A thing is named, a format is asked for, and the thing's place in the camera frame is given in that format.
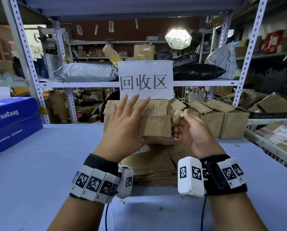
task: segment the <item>plastic basket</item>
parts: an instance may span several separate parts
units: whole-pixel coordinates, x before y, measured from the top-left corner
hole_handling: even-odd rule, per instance
[[[269,123],[278,123],[281,125],[287,126],[287,118],[283,119],[249,119],[247,122],[247,127],[244,133],[245,138],[247,138],[249,141],[257,145],[258,147],[262,148],[263,151],[287,167],[287,151],[284,151],[283,149],[277,147],[276,145],[268,142],[263,137],[255,134],[254,132],[265,125]]]

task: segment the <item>black wristband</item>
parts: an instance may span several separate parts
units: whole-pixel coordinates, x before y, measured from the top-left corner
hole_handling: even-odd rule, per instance
[[[204,181],[204,187],[207,190],[207,195],[226,195],[241,192],[247,192],[246,184],[231,189],[225,176],[218,166],[218,162],[229,159],[230,156],[226,154],[211,155],[201,159],[202,168],[206,169],[205,177],[208,179]]]
[[[118,163],[106,160],[98,155],[89,154],[84,165],[118,176]]]

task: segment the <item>blue box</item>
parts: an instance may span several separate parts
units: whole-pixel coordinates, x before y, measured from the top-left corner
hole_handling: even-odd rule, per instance
[[[0,100],[0,152],[42,128],[39,108],[33,97]]]

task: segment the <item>black cable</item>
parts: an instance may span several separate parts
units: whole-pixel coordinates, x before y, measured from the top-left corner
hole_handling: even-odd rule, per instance
[[[106,208],[106,212],[105,212],[105,230],[107,231],[107,211],[108,211],[108,206],[109,204],[107,204],[107,208]]]
[[[203,212],[204,212],[204,208],[205,208],[205,203],[207,202],[207,195],[205,195],[204,198],[204,203],[203,203],[203,207],[202,207],[202,213],[201,213],[201,224],[200,224],[200,231],[203,231]]]

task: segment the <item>white table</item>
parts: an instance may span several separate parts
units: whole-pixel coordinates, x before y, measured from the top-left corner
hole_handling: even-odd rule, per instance
[[[103,124],[45,125],[0,153],[0,230],[46,230],[102,129]],[[287,230],[287,168],[246,139],[219,143],[247,175],[248,195],[268,230]],[[174,187],[134,187],[133,194],[144,196],[124,203],[114,198],[108,230],[200,230],[203,198],[182,197]],[[99,230],[105,230],[104,214]],[[204,230],[213,230],[208,204]]]

